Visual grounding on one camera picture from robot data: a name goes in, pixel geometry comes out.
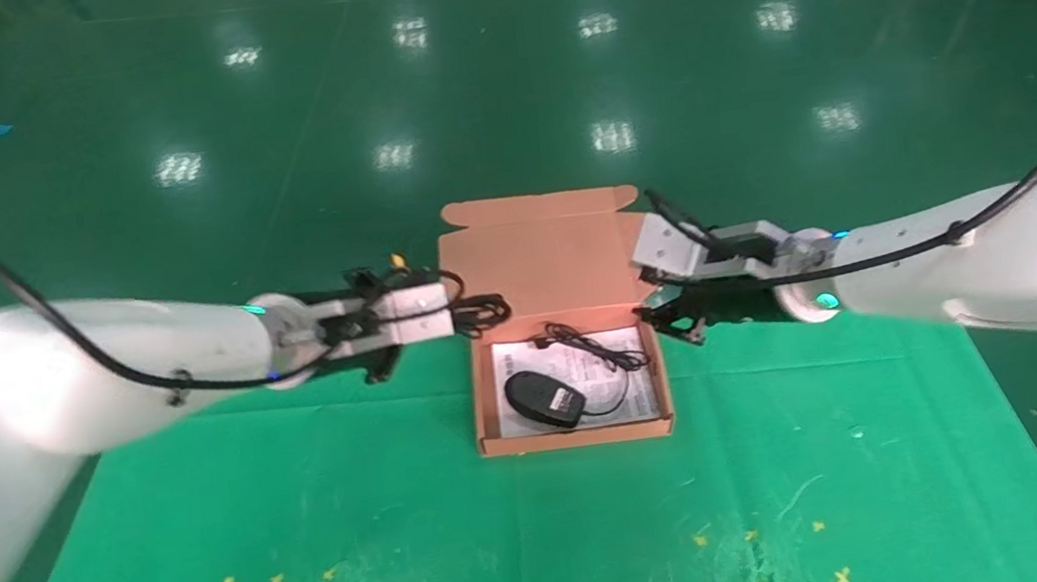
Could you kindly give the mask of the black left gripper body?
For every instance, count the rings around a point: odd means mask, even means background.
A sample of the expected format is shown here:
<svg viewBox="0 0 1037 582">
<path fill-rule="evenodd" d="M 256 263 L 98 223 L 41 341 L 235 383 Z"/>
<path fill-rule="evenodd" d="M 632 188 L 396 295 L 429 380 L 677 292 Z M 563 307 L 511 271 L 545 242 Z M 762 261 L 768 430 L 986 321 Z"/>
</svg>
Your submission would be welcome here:
<svg viewBox="0 0 1037 582">
<path fill-rule="evenodd" d="M 291 363 L 297 381 L 364 371 L 361 356 L 381 347 L 400 345 L 390 318 L 396 315 L 389 293 L 363 299 L 351 287 L 286 296 L 285 313 Z"/>
</svg>

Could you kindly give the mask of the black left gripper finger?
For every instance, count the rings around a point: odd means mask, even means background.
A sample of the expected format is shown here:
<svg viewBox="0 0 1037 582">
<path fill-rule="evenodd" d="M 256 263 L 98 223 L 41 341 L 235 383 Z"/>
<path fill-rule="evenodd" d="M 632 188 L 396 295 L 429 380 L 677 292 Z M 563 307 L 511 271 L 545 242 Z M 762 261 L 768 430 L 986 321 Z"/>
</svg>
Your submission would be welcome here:
<svg viewBox="0 0 1037 582">
<path fill-rule="evenodd" d="M 389 381 L 395 375 L 402 353 L 403 347 L 401 345 L 381 347 L 379 350 L 367 353 L 366 356 L 361 356 L 365 384 L 377 386 L 380 383 Z"/>
<path fill-rule="evenodd" d="M 372 266 L 346 269 L 344 282 L 359 298 L 379 298 L 387 293 L 402 288 L 410 274 L 404 266 L 389 266 L 374 269 Z"/>
</svg>

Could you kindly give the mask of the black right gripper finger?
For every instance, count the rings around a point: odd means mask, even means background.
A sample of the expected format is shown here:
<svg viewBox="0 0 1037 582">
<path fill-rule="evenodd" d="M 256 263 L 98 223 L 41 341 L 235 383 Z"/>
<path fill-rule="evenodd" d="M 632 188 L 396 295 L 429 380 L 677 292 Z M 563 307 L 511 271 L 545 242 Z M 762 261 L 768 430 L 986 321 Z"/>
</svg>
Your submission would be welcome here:
<svg viewBox="0 0 1037 582">
<path fill-rule="evenodd" d="M 692 347 L 704 345 L 708 326 L 709 321 L 704 314 L 678 316 L 671 322 L 674 337 Z"/>
<path fill-rule="evenodd" d="M 653 307 L 638 307 L 634 310 L 633 313 L 639 320 L 652 325 L 653 328 L 674 325 L 679 323 L 679 320 L 685 318 L 684 307 L 677 301 L 658 304 L 658 306 Z"/>
</svg>

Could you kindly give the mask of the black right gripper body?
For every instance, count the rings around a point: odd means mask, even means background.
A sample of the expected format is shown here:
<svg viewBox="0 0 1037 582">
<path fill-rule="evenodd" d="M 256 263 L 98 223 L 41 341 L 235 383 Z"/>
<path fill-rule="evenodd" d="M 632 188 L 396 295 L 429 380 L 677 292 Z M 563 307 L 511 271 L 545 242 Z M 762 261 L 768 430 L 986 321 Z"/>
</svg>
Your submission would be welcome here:
<svg viewBox="0 0 1037 582">
<path fill-rule="evenodd" d="M 744 279 L 719 279 L 712 283 L 681 287 L 674 298 L 667 300 L 675 301 L 684 307 L 684 315 L 704 314 L 709 321 L 708 329 L 722 324 L 761 323 L 791 316 L 774 289 Z M 671 325 L 655 329 L 663 335 L 674 334 Z"/>
</svg>

